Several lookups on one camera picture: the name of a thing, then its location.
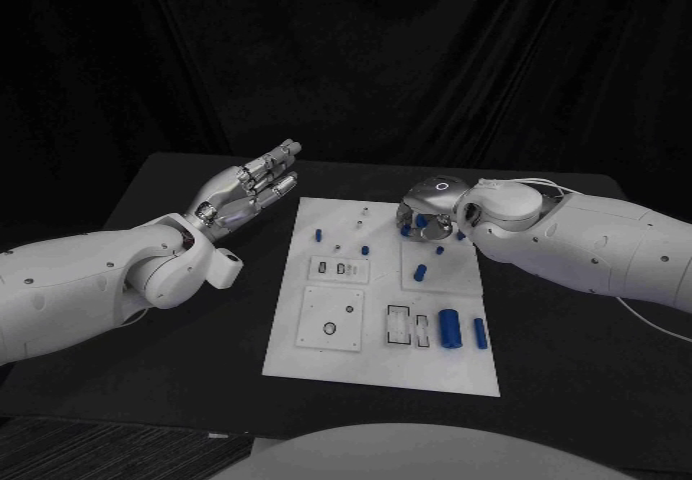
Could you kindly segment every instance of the white round object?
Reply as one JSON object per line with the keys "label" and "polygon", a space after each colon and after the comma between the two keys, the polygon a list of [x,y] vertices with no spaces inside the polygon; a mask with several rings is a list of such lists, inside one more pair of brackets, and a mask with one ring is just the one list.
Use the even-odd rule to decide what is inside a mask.
{"label": "white round object", "polygon": [[629,479],[598,463],[518,438],[459,427],[373,424],[286,441],[214,477],[422,480]]}

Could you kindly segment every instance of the black table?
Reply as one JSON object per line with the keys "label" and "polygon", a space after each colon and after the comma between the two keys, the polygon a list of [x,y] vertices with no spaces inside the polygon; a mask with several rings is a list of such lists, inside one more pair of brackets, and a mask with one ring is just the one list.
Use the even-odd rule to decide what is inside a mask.
{"label": "black table", "polygon": [[[158,154],[104,230],[184,212],[207,180],[249,159]],[[616,299],[574,292],[479,254],[501,398],[265,377],[262,374],[299,197],[400,202],[433,173],[469,183],[549,177],[625,198],[605,175],[299,161],[299,187],[227,237],[246,268],[178,308],[19,362],[0,415],[138,423],[288,439],[338,426],[407,422],[505,433],[605,464],[692,472],[692,345],[638,320]],[[690,316],[632,302],[692,335]]]}

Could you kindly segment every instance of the white board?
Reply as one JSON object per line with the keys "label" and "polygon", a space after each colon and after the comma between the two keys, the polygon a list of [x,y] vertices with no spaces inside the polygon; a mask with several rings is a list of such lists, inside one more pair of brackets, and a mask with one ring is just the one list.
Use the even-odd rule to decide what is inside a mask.
{"label": "white board", "polygon": [[[394,203],[301,199],[263,374],[500,397],[476,247],[456,232],[438,242],[403,237],[397,208]],[[429,270],[417,282],[422,263]],[[388,316],[390,306],[409,307],[409,316],[403,308]],[[458,349],[442,346],[445,309],[459,312]],[[475,318],[487,325],[485,350]],[[388,342],[406,333],[412,345]],[[419,341],[426,336],[430,346]]]}

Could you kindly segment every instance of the robotic hand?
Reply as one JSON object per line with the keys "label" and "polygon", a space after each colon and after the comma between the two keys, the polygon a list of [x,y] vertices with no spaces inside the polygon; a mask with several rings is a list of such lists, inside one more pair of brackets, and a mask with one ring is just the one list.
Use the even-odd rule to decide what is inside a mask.
{"label": "robotic hand", "polygon": [[184,216],[172,213],[132,230],[48,240],[0,255],[0,365],[130,325],[142,310],[177,307],[205,280],[231,287],[243,261],[214,242],[296,186],[298,174],[283,173],[301,150],[288,140],[224,170]]}
{"label": "robotic hand", "polygon": [[[543,195],[527,184],[556,187],[561,195]],[[425,221],[414,222],[414,214]],[[492,260],[574,290],[618,297],[628,308],[622,297],[692,313],[692,225],[680,220],[550,180],[482,179],[471,187],[438,176],[406,195],[397,226],[425,241],[446,238],[455,222]]]}

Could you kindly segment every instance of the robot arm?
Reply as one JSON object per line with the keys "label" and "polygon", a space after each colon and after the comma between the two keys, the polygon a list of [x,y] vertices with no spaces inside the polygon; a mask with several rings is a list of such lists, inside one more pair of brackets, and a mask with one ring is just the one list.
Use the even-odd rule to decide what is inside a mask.
{"label": "robot arm", "polygon": [[[397,225],[420,240],[452,234],[482,253],[560,285],[692,313],[692,225],[651,209],[577,192],[549,197],[527,183],[435,177],[409,192]],[[414,214],[427,225],[410,228]]]}
{"label": "robot arm", "polygon": [[185,215],[132,230],[94,232],[0,255],[0,365],[55,352],[119,328],[152,307],[169,309],[205,280],[230,288],[243,261],[214,242],[293,189],[301,144],[288,140],[203,187]]}

